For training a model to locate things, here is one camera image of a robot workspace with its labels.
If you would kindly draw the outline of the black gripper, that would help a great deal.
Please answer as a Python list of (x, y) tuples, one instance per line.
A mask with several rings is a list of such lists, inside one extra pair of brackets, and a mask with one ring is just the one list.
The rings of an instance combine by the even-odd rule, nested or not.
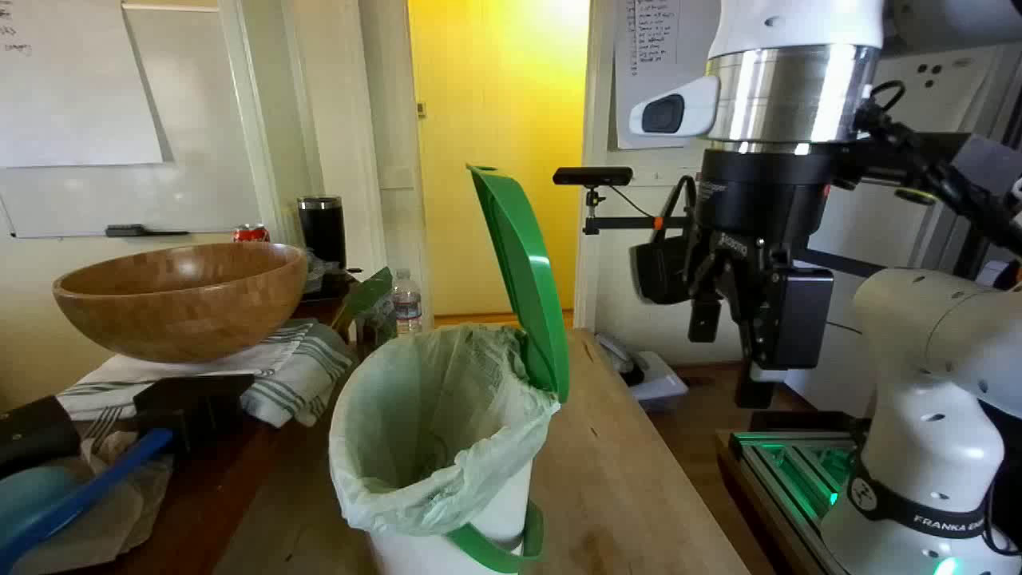
[(798, 266), (820, 227), (833, 153), (709, 149), (683, 177), (648, 242), (628, 251), (644, 305), (688, 305), (688, 339), (713, 341), (721, 308), (739, 332), (739, 410), (767, 410), (776, 380), (761, 368), (814, 368), (833, 294), (826, 269)]

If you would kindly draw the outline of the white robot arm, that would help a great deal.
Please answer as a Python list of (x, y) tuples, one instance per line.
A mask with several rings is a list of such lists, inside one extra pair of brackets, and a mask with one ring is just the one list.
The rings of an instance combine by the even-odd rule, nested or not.
[[(639, 294), (685, 299), (688, 335), (739, 326), (744, 363), (808, 368), (820, 355), (831, 275), (803, 262), (825, 187), (882, 155), (1012, 250), (1015, 208), (918, 149), (875, 82), (886, 45), (943, 52), (1018, 34), (1018, 0), (721, 0), (705, 72), (628, 113), (639, 133), (700, 133), (701, 169), (666, 195), (676, 239), (631, 255)], [(882, 269), (854, 291), (875, 368), (875, 412), (818, 533), (846, 572), (1018, 575), (993, 502), (1022, 410), (1022, 299), (943, 270)]]

